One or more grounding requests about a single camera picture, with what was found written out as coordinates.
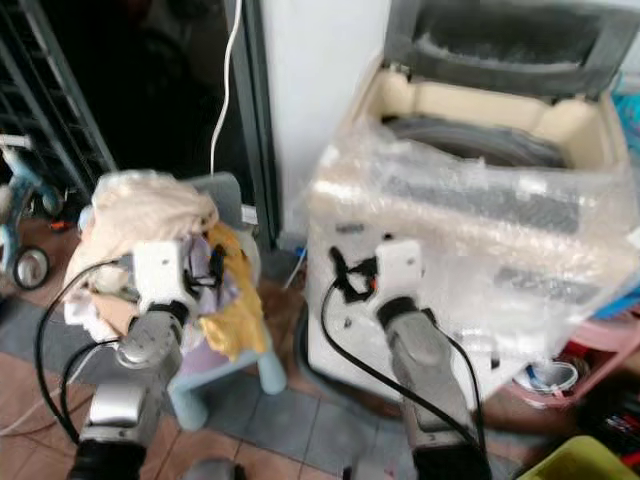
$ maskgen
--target plastic bag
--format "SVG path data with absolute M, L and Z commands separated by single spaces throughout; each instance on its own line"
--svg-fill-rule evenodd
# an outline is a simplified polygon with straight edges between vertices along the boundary
M 366 124 L 329 147 L 308 204 L 316 317 L 332 246 L 354 265 L 386 234 L 416 238 L 421 306 L 471 351 L 549 358 L 640 267 L 625 169 L 492 167 Z

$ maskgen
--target white cable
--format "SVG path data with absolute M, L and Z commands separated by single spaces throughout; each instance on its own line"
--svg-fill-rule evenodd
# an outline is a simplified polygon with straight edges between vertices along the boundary
M 222 102 L 222 110 L 220 110 L 220 116 L 218 117 L 218 123 L 213 129 L 213 136 L 211 137 L 211 175 L 214 172 L 214 159 L 216 154 L 216 144 L 218 143 L 218 137 L 222 131 L 224 125 L 224 119 L 227 116 L 227 110 L 229 109 L 229 76 L 231 75 L 231 50 L 233 50 L 233 43 L 236 40 L 236 35 L 240 29 L 240 18 L 242 17 L 242 0 L 236 0 L 236 11 L 233 20 L 233 27 L 229 34 L 229 40 L 227 41 L 227 50 L 224 52 L 224 102 Z
M 302 253 L 300 254 L 300 258 L 298 259 L 298 263 L 293 269 L 293 272 L 291 272 L 289 279 L 286 281 L 286 283 L 282 287 L 283 290 L 286 290 L 291 286 L 291 284 L 293 283 L 293 279 L 296 278 L 296 275 L 298 274 L 298 270 L 300 270 L 300 267 L 302 266 L 302 262 L 304 262 L 304 259 L 306 256 L 307 256 L 307 249 L 305 248 L 304 250 L 302 250 Z
M 95 348 L 93 350 L 91 350 L 91 352 L 89 352 L 89 354 L 84 357 L 84 360 L 82 360 L 82 362 L 80 363 L 80 365 L 78 365 L 78 368 L 76 369 L 76 371 L 73 373 L 73 375 L 71 376 L 71 378 L 69 379 L 69 384 L 72 384 L 73 382 L 76 381 L 76 379 L 78 378 L 78 375 L 80 375 L 80 372 L 82 372 L 82 370 L 84 369 L 84 367 L 87 366 L 87 363 L 89 363 L 89 360 L 91 360 L 91 358 L 105 345 L 100 345 L 98 348 Z M 56 388 L 55 390 L 52 390 L 51 392 L 49 392 L 49 395 L 51 395 L 51 398 L 56 397 L 58 395 L 60 395 L 60 388 Z M 9 435 L 11 432 L 13 432 L 16 428 L 18 428 L 20 425 L 22 425 L 31 415 L 33 415 L 35 413 L 36 410 L 38 410 L 38 408 L 40 408 L 41 406 L 44 405 L 44 400 L 40 400 L 39 402 L 37 402 L 35 405 L 33 405 L 29 410 L 27 410 L 24 415 L 22 415 L 18 420 L 16 420 L 15 422 L 13 422 L 11 425 L 9 425 L 7 428 L 3 428 L 2 430 L 0 430 L 0 437 L 4 437 L 6 435 Z

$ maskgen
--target gray floor tile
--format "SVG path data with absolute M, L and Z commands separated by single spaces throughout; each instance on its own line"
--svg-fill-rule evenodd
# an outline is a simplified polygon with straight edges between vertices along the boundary
M 244 439 L 296 460 L 302 460 L 311 436 L 318 399 L 285 390 L 260 397 Z
M 512 480 L 522 469 L 519 463 L 495 455 L 489 455 L 489 465 L 491 465 L 493 480 Z
M 236 372 L 200 388 L 198 393 L 209 406 L 207 427 L 243 438 L 262 388 L 257 375 Z
M 384 467 L 385 471 L 393 473 L 394 479 L 415 480 L 417 477 L 409 441 L 402 423 L 385 422 L 378 426 L 371 456 Z
M 298 257 L 291 252 L 274 250 L 261 252 L 262 276 L 276 283 L 283 284 L 298 263 Z
M 2 301 L 0 351 L 33 361 L 33 339 L 43 313 L 43 308 L 16 297 Z M 45 368 L 60 373 L 73 352 L 90 341 L 82 327 L 66 325 L 62 314 L 54 312 L 45 333 Z
M 495 442 L 501 445 L 513 445 L 518 448 L 545 447 L 556 440 L 556 438 L 552 436 L 503 432 L 490 428 L 486 429 L 486 437 L 489 443 Z
M 320 402 L 304 461 L 331 474 L 341 472 L 371 452 L 376 429 L 375 420 L 367 422 L 342 407 Z

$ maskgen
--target yellow cloth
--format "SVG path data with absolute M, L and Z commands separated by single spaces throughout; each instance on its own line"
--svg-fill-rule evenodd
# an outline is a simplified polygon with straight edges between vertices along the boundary
M 251 264 L 233 230 L 217 223 L 207 232 L 211 248 L 225 249 L 225 272 L 233 277 L 240 294 L 222 311 L 200 317 L 209 346 L 234 361 L 244 350 L 264 353 L 267 339 L 262 322 L 262 303 L 251 282 Z

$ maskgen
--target clothes pile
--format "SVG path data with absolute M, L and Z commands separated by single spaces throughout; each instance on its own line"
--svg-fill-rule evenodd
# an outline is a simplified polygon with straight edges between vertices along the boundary
M 262 306 L 250 257 L 255 243 L 219 221 L 213 200 L 170 175 L 119 172 L 100 179 L 81 218 L 82 241 L 65 276 L 129 254 L 138 242 L 179 240 L 185 275 L 198 295 L 198 321 L 185 326 L 183 353 L 207 341 L 234 360 L 243 350 L 266 351 Z M 65 298 L 65 321 L 82 325 L 96 341 L 127 333 L 138 315 L 131 266 L 103 267 Z

